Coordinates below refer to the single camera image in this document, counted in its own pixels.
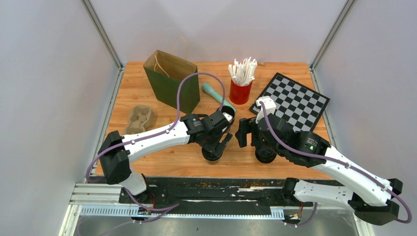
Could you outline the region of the stack of black cups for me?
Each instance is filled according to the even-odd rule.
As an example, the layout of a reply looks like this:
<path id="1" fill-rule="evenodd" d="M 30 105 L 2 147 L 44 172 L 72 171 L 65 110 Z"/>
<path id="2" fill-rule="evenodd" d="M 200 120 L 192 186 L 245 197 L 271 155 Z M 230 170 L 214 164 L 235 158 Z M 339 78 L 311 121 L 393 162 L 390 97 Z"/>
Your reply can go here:
<path id="1" fill-rule="evenodd" d="M 224 106 L 222 107 L 222 109 L 221 109 L 221 112 L 226 112 L 226 113 L 229 113 L 229 114 L 233 115 L 233 116 L 234 116 L 234 121 L 235 121 L 236 112 L 235 112 L 235 110 L 234 110 L 232 107 L 227 106 L 227 105 L 224 105 Z"/>

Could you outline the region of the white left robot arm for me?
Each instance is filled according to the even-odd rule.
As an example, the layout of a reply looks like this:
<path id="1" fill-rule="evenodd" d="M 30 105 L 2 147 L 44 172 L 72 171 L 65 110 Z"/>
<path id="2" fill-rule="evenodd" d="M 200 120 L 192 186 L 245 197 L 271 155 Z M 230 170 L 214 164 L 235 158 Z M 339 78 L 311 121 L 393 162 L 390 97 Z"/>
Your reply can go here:
<path id="1" fill-rule="evenodd" d="M 99 161 L 108 185 L 120 184 L 139 203 L 150 199 L 150 189 L 143 174 L 131 169 L 130 164 L 140 157 L 173 146 L 197 143 L 208 162 L 215 163 L 232 138 L 229 133 L 235 120 L 235 111 L 229 107 L 210 116 L 187 114 L 177 122 L 147 132 L 107 135 L 99 149 Z"/>

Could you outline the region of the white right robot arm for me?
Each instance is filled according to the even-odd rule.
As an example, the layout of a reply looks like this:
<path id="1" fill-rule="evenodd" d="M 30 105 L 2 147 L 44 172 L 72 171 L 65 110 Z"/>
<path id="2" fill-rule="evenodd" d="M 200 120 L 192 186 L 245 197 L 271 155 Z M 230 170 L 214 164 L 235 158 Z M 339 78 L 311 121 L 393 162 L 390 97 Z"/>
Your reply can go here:
<path id="1" fill-rule="evenodd" d="M 332 186 L 288 177 L 280 192 L 283 203 L 291 206 L 296 202 L 316 202 L 340 207 L 377 226 L 398 219 L 400 207 L 393 197 L 402 192 L 400 180 L 373 175 L 321 136 L 311 131 L 294 131 L 289 123 L 274 115 L 240 119 L 236 132 L 240 147 L 247 145 L 247 134 L 252 136 L 251 145 L 260 162 L 270 163 L 282 156 L 338 181 L 337 186 Z"/>

